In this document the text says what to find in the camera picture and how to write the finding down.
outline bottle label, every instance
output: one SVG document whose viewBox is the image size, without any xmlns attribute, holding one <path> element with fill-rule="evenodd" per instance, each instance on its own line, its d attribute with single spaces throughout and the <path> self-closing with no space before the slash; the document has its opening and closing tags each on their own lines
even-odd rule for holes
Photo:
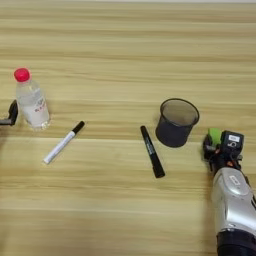
<svg viewBox="0 0 256 256">
<path fill-rule="evenodd" d="M 34 105 L 23 107 L 23 114 L 33 127 L 39 127 L 49 120 L 49 113 L 44 97 L 37 100 Z"/>
</svg>

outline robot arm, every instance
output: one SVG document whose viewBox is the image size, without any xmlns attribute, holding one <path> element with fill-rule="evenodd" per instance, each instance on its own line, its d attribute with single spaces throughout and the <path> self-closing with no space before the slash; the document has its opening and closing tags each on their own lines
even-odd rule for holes
<svg viewBox="0 0 256 256">
<path fill-rule="evenodd" d="M 210 129 L 203 149 L 214 175 L 212 201 L 219 256 L 256 255 L 256 200 L 239 161 L 242 134 Z"/>
</svg>

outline black marker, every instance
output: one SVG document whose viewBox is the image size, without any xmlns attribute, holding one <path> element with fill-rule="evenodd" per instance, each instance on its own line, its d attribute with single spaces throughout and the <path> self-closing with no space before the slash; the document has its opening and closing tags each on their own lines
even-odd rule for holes
<svg viewBox="0 0 256 256">
<path fill-rule="evenodd" d="M 161 162 L 156 154 L 155 148 L 154 148 L 153 143 L 149 137 L 148 131 L 144 125 L 140 127 L 140 130 L 141 130 L 144 142 L 146 144 L 146 148 L 148 150 L 150 160 L 153 165 L 154 174 L 155 174 L 156 178 L 162 178 L 165 176 L 164 169 L 163 169 Z"/>
</svg>

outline black cup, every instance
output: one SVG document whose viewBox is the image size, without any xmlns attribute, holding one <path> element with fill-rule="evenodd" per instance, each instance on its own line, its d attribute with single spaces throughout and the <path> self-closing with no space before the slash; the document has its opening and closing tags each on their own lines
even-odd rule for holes
<svg viewBox="0 0 256 256">
<path fill-rule="evenodd" d="M 183 146 L 193 126 L 199 121 L 197 108 L 186 100 L 173 98 L 162 103 L 160 112 L 157 138 L 168 147 Z"/>
</svg>

